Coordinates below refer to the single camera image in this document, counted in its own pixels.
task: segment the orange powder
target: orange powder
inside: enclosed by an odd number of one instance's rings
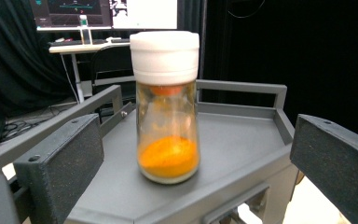
[[[199,163],[196,144],[180,136],[161,138],[140,153],[141,167],[158,177],[185,175]]]
[[[155,95],[170,96],[176,95],[182,90],[183,86],[152,86],[150,90]]]

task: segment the white plastic lid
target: white plastic lid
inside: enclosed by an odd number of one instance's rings
[[[135,79],[149,85],[175,85],[197,78],[200,39],[187,31],[141,32],[130,36]]]

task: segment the computer monitor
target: computer monitor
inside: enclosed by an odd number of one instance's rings
[[[87,15],[91,29],[112,29],[112,0],[30,0],[38,31],[78,30]]]
[[[87,15],[91,30],[177,29],[178,0],[30,0],[39,32],[78,31]]]
[[[112,0],[116,30],[177,29],[178,0]]]

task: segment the bottle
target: bottle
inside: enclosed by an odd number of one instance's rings
[[[200,165],[196,111],[199,35],[184,31],[130,36],[136,80],[137,161],[161,184],[189,179]]]
[[[80,15],[80,37],[83,45],[92,45],[91,30],[89,28],[89,22],[87,21],[87,15]]]

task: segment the white desk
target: white desk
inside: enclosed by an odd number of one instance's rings
[[[60,53],[61,55],[70,54],[72,57],[72,66],[74,67],[75,81],[77,95],[79,98],[79,103],[84,102],[83,88],[81,86],[80,75],[77,68],[76,55],[80,53],[93,53],[108,46],[128,46],[130,43],[106,43],[106,44],[97,44],[97,45],[70,45],[70,46],[61,46],[61,47],[51,47],[48,51],[50,53]]]

